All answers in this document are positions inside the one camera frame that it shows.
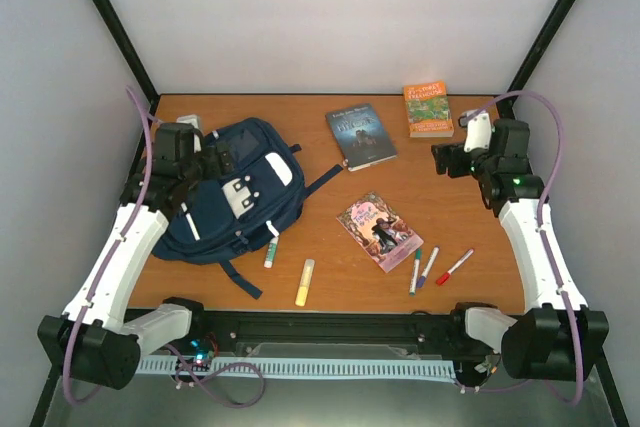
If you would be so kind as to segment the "navy blue student backpack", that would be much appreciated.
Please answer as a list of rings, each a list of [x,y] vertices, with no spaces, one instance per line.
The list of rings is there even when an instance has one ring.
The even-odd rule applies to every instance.
[[[304,202],[343,171],[339,164],[311,184],[289,145],[265,120],[247,118],[207,134],[204,147],[226,147],[230,171],[199,183],[152,249],[164,261],[218,264],[254,299],[262,291],[231,264],[278,238],[301,216]]]

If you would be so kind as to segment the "dark blue castle book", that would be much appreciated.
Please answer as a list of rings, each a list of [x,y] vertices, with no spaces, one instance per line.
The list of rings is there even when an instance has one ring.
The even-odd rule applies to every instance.
[[[396,147],[370,103],[330,111],[325,117],[349,171],[397,157]]]

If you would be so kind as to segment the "pink illustrated paperback book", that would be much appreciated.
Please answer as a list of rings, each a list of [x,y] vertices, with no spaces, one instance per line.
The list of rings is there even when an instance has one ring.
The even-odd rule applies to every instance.
[[[366,193],[338,222],[385,273],[420,249],[423,239],[376,192]]]

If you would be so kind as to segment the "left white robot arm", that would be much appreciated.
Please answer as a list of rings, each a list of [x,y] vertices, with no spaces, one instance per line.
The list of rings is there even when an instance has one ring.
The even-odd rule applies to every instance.
[[[155,310],[127,321],[127,306],[142,269],[170,221],[184,213],[199,183],[227,172],[225,146],[206,146],[196,115],[146,131],[143,169],[127,182],[116,219],[94,267],[58,317],[45,316],[37,336],[61,371],[63,389],[72,380],[121,389],[139,361],[177,341],[201,347],[208,325],[196,315],[200,303],[169,298]]]

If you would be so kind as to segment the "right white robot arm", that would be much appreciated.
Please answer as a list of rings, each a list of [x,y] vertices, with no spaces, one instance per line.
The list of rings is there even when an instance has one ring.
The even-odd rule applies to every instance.
[[[436,171],[471,176],[486,209],[507,234],[520,274],[525,313],[515,319],[483,303],[452,314],[466,337],[493,349],[514,379],[585,380],[609,332],[573,283],[552,226],[543,180],[530,172],[527,123],[466,114],[466,138],[431,148]]]

